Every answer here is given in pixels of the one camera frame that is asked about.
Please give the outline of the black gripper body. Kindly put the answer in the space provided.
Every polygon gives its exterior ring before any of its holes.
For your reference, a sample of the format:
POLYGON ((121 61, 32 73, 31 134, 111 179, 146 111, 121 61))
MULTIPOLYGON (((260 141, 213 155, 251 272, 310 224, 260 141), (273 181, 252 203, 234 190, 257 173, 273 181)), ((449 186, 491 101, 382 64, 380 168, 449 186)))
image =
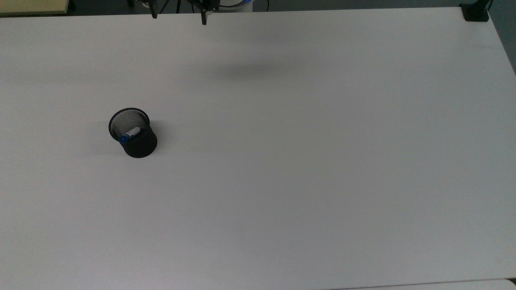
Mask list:
MULTIPOLYGON (((151 12, 162 12, 168 5, 170 0, 148 0, 147 6, 151 12)), ((218 11, 221 5, 220 0, 176 0, 176 4, 181 7, 181 2, 187 2, 188 5, 199 9, 201 12, 218 11)))

